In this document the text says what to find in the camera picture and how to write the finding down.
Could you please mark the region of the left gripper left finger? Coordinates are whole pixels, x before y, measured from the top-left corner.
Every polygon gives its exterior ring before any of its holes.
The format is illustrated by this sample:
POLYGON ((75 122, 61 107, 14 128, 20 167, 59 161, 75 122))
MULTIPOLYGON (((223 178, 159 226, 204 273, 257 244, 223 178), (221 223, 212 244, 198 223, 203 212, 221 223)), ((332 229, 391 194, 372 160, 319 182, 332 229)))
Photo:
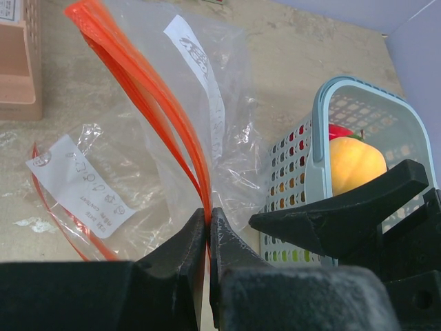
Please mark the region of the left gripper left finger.
POLYGON ((198 330, 206 229, 196 210, 138 261, 1 264, 2 330, 198 330))

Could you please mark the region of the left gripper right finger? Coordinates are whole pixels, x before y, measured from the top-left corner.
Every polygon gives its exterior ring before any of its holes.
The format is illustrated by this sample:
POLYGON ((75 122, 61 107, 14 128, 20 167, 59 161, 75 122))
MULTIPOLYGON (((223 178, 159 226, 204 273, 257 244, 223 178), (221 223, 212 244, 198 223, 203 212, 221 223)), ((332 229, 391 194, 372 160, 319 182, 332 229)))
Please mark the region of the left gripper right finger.
POLYGON ((232 229, 210 224, 209 302, 217 330, 399 330, 386 288, 359 267, 275 268, 232 229))

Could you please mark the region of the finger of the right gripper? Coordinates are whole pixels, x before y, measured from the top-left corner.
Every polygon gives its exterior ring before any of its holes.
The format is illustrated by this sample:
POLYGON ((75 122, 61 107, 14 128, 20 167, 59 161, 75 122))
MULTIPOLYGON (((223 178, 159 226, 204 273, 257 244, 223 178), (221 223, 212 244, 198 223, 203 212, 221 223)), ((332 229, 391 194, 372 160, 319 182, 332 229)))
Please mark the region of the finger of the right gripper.
POLYGON ((255 214, 249 224, 343 264, 435 269, 440 263, 440 190, 412 160, 336 197, 255 214))

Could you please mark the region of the yellow peach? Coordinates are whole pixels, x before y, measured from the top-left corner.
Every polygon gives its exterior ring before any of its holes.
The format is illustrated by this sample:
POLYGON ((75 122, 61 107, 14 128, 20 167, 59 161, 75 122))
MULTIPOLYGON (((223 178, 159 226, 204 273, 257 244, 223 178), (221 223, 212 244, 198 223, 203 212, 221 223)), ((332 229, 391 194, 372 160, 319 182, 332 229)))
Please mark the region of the yellow peach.
POLYGON ((383 154, 373 146, 351 137, 329 142, 333 195, 358 188, 387 171, 383 154))

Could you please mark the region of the red bell pepper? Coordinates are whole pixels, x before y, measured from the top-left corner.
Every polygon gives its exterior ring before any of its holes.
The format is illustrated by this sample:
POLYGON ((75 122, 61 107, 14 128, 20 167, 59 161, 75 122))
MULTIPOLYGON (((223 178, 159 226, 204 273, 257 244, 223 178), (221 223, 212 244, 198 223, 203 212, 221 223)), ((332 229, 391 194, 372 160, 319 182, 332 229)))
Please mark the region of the red bell pepper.
POLYGON ((339 137, 352 137, 354 135, 353 131, 350 129, 338 126, 335 124, 329 124, 329 140, 333 140, 339 137))

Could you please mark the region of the clear orange-zip bag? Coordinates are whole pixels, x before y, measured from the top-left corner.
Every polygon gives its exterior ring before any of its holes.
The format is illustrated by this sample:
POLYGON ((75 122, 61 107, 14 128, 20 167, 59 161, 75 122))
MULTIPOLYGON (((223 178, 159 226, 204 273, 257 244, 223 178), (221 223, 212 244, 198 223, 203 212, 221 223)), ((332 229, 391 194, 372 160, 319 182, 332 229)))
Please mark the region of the clear orange-zip bag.
POLYGON ((211 207, 245 235, 268 176, 245 32, 170 3, 77 1, 65 15, 124 93, 72 137, 134 210, 105 239, 61 212, 71 245, 88 261, 139 259, 211 207))

